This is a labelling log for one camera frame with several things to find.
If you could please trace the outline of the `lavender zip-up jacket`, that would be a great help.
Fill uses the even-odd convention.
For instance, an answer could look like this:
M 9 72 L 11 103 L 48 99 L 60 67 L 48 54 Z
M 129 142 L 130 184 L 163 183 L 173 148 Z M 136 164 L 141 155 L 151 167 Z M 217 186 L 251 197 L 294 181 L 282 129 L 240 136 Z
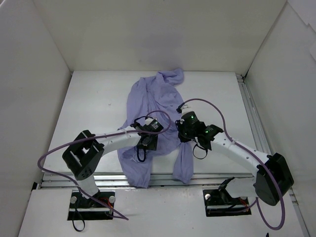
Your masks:
M 182 69 L 159 71 L 155 76 L 141 77 L 132 86 L 126 103 L 127 119 L 123 128 L 131 125 L 135 119 L 144 121 L 149 112 L 167 130 L 158 135 L 155 151 L 144 152 L 135 147 L 118 150 L 118 159 L 124 175 L 130 185 L 147 188 L 155 158 L 165 156 L 178 150 L 173 165 L 172 177 L 187 184 L 194 173 L 193 153 L 190 143 L 182 143 L 178 138 L 175 122 L 180 119 L 177 107 L 183 102 L 182 96 L 175 88 L 184 81 Z

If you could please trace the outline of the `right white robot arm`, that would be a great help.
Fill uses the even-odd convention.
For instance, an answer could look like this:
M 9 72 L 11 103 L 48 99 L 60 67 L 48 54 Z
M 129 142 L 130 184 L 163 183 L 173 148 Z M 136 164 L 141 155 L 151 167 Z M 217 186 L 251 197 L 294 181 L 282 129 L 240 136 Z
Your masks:
M 182 143 L 195 142 L 195 147 L 205 152 L 222 154 L 253 175 L 251 178 L 226 179 L 215 191 L 221 202 L 230 203 L 236 198 L 251 196 L 275 206 L 294 184 L 286 160 L 281 154 L 270 155 L 237 143 L 218 126 L 205 125 L 199 121 L 192 110 L 178 109 L 177 112 L 181 114 L 181 118 L 175 124 Z

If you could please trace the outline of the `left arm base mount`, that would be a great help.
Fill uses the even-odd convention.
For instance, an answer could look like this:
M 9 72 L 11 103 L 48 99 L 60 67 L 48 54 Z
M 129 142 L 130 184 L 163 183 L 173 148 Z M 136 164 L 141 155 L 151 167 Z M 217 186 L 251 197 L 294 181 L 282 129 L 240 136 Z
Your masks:
M 113 212 L 107 207 L 82 196 L 79 191 L 73 191 L 69 203 L 68 221 L 72 220 L 112 220 Z

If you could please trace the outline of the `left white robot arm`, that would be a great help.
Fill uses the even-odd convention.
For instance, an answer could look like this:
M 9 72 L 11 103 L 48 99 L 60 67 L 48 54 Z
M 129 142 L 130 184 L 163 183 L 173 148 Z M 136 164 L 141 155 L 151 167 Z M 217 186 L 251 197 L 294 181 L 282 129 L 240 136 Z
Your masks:
M 155 118 L 146 117 L 144 125 L 134 122 L 119 130 L 119 135 L 70 145 L 62 154 L 62 158 L 73 173 L 79 187 L 84 190 L 81 202 L 87 207 L 93 207 L 98 203 L 99 189 L 93 174 L 102 156 L 129 147 L 155 150 L 158 143 L 157 133 L 162 130 L 163 126 Z

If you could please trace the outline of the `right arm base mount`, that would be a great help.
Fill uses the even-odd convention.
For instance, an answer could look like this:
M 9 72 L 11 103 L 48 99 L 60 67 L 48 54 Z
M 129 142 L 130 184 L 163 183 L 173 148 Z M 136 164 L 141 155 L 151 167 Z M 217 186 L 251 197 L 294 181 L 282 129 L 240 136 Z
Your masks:
M 219 190 L 202 190 L 207 217 L 227 217 L 251 215 L 248 198 L 241 199 L 221 196 Z

